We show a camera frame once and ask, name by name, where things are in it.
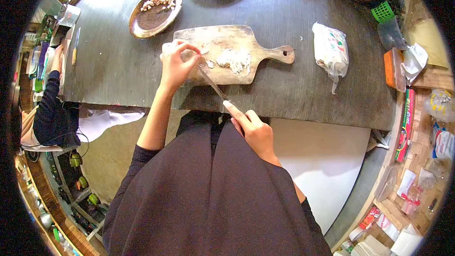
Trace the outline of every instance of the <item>wooden knife handle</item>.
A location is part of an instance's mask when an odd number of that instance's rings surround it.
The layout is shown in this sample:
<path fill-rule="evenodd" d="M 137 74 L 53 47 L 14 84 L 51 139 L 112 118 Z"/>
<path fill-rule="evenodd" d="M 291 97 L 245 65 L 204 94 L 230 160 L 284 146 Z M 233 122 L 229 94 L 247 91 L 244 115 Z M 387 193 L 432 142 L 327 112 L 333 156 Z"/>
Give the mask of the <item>wooden knife handle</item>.
<path fill-rule="evenodd" d="M 285 64 L 291 64 L 295 59 L 294 50 L 289 46 L 264 48 L 264 59 L 274 59 Z"/>
<path fill-rule="evenodd" d="M 74 48 L 73 57 L 71 58 L 71 65 L 76 65 L 76 55 L 77 55 L 77 48 Z"/>

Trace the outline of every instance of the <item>dark table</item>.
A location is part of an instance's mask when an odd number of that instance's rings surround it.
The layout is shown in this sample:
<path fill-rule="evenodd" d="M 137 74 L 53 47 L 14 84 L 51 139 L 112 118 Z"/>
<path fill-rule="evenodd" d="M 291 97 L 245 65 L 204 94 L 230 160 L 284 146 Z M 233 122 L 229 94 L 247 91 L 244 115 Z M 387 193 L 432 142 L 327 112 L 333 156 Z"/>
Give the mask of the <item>dark table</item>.
<path fill-rule="evenodd" d="M 140 0 L 81 0 L 77 65 L 66 65 L 65 98 L 104 105 L 150 107 L 161 77 L 159 54 L 175 31 L 191 27 L 244 24 L 265 48 L 290 45 L 293 65 L 265 60 L 251 85 L 221 86 L 244 111 L 258 115 L 389 130 L 395 90 L 385 83 L 384 48 L 370 11 L 351 0 L 183 0 L 165 31 L 133 38 L 128 20 Z M 313 32 L 318 21 L 347 34 L 349 69 L 336 95 L 332 81 L 315 63 Z M 180 88 L 173 108 L 225 111 L 205 86 Z"/>

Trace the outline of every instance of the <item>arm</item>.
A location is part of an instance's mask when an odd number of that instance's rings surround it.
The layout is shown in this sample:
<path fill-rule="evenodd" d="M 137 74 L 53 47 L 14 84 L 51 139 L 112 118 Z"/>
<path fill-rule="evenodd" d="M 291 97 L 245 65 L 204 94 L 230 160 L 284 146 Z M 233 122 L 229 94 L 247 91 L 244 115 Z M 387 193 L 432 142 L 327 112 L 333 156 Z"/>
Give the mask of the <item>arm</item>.
<path fill-rule="evenodd" d="M 223 105 L 231 113 L 233 117 L 231 118 L 231 122 L 234 124 L 236 130 L 242 136 L 242 129 L 245 132 L 244 138 L 253 151 L 264 161 L 282 167 L 273 150 L 272 128 L 268 124 L 263 123 L 253 110 L 249 110 L 244 114 L 229 101 L 224 101 Z M 300 203 L 303 203 L 306 199 L 305 195 L 295 183 L 294 188 Z"/>
<path fill-rule="evenodd" d="M 180 58 L 180 53 L 185 49 L 195 51 L 196 55 L 184 63 Z M 163 53 L 160 55 L 163 62 L 160 86 L 156 91 L 147 121 L 134 149 L 130 168 L 111 202 L 105 219 L 103 243 L 107 251 L 109 251 L 110 247 L 111 228 L 116 218 L 118 207 L 122 202 L 123 195 L 135 175 L 164 147 L 172 97 L 188 77 L 191 68 L 196 65 L 200 57 L 201 52 L 198 48 L 183 41 L 175 40 L 172 43 L 163 45 Z"/>
<path fill-rule="evenodd" d="M 55 58 L 52 63 L 52 69 L 47 80 L 46 89 L 43 93 L 43 98 L 40 101 L 36 111 L 36 115 L 43 122 L 51 123 L 54 120 L 55 109 L 60 106 L 56 98 L 60 88 L 60 73 L 61 73 L 61 53 L 63 45 L 60 45 L 55 49 Z"/>
<path fill-rule="evenodd" d="M 186 49 L 195 51 L 196 55 L 184 63 L 180 53 Z M 163 53 L 160 55 L 163 61 L 161 83 L 137 141 L 138 146 L 148 150 L 164 147 L 172 97 L 200 57 L 201 51 L 198 48 L 183 41 L 174 40 L 163 45 Z"/>

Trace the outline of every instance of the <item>best cling box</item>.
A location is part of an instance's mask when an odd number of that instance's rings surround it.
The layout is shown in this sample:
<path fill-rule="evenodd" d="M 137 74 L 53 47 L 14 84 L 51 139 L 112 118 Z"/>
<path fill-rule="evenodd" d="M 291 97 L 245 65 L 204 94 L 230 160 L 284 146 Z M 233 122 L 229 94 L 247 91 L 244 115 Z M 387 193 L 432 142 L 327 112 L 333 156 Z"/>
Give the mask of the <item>best cling box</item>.
<path fill-rule="evenodd" d="M 408 140 L 411 140 L 412 122 L 414 120 L 415 108 L 414 100 L 414 90 L 406 89 L 405 115 L 403 116 L 403 124 L 401 128 L 397 152 L 395 153 L 395 159 L 399 162 L 403 162 L 406 159 L 406 153 L 409 147 Z"/>

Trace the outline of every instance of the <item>knife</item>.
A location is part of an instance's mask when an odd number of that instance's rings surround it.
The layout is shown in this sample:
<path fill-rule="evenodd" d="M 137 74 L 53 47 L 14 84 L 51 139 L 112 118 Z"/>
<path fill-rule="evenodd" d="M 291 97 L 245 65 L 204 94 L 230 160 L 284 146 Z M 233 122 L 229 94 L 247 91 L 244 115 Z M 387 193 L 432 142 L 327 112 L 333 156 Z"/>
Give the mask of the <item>knife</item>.
<path fill-rule="evenodd" d="M 77 30 L 76 33 L 76 41 L 74 42 L 74 49 L 73 49 L 73 57 L 71 60 L 72 65 L 76 65 L 76 54 L 77 54 L 77 46 L 79 45 L 79 35 L 81 34 L 81 27 Z"/>
<path fill-rule="evenodd" d="M 215 92 L 218 94 L 218 96 L 220 96 L 221 99 L 223 99 L 223 100 L 228 100 L 229 101 L 229 99 L 227 98 L 226 94 L 224 94 L 218 88 L 218 86 L 210 79 L 210 77 L 208 77 L 207 73 L 205 73 L 200 66 L 197 66 L 197 69 L 199 70 L 199 72 L 202 75 L 202 77 L 204 77 L 205 82 L 207 82 L 208 85 L 210 85 L 213 88 L 213 90 L 215 90 Z"/>

